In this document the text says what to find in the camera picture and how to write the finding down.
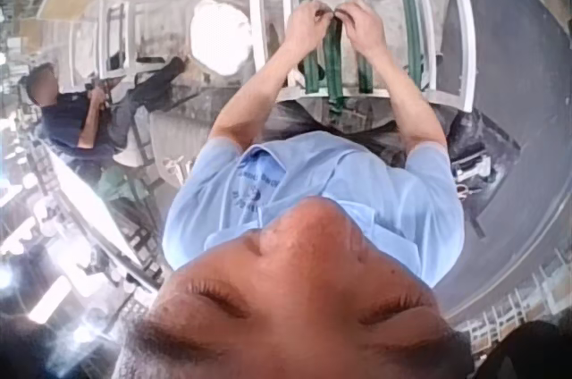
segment green webbing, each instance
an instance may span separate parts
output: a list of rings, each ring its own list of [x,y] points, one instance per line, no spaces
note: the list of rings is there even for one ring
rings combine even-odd
[[[306,93],[318,92],[318,53],[316,50],[304,57],[304,80],[306,81]]]
[[[371,65],[363,55],[357,55],[357,67],[359,91],[361,93],[372,93],[374,91],[374,73]]]
[[[325,79],[328,85],[328,102],[333,114],[341,114],[344,106],[341,85],[341,20],[332,18],[324,37]]]
[[[415,0],[403,0],[403,10],[408,32],[409,77],[421,88],[421,45],[419,43],[419,23]]]

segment shirt sleeve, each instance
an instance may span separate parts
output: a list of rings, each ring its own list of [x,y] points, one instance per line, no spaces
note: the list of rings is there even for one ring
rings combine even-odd
[[[199,180],[220,172],[241,155],[240,147],[227,138],[213,138],[201,148],[193,164],[191,179]]]
[[[239,146],[226,138],[208,140],[198,153],[190,177],[171,204],[164,228],[163,252],[173,269],[200,255],[206,237],[217,229],[224,173],[240,155]]]
[[[442,145],[419,144],[409,153],[405,169],[416,176],[408,206],[416,211],[414,237],[421,277],[433,287],[455,265],[463,249],[463,207]]]

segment eyelash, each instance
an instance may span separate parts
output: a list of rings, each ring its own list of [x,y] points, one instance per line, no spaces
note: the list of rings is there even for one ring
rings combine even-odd
[[[216,303],[227,314],[241,319],[248,317],[248,313],[240,307],[240,303],[237,303],[228,292],[221,291],[213,282],[193,281],[190,288],[193,293]]]
[[[405,312],[406,310],[420,307],[422,305],[421,298],[412,298],[409,296],[393,299],[391,302],[385,302],[381,306],[370,310],[367,315],[363,316],[359,323],[362,325],[375,325],[387,321],[388,319]]]

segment nose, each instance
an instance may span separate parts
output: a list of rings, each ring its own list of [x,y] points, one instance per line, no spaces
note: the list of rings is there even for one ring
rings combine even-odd
[[[362,231],[328,198],[305,198],[260,235],[263,255],[303,263],[361,261],[366,253]]]

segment man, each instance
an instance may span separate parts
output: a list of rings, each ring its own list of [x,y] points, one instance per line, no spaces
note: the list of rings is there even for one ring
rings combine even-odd
[[[49,139],[69,156],[84,160],[105,160],[125,149],[133,115],[142,105],[160,100],[185,63],[173,58],[151,78],[130,90],[105,112],[105,93],[95,87],[89,92],[60,94],[50,63],[33,69],[25,80],[29,99],[42,109],[42,122]]]
[[[256,143],[288,71],[333,17],[303,2],[280,49],[220,112],[171,206],[163,248],[176,271],[129,334],[121,377],[471,371],[430,289],[464,239],[445,135],[374,11],[351,0],[335,16],[388,86],[405,169],[324,131]]]

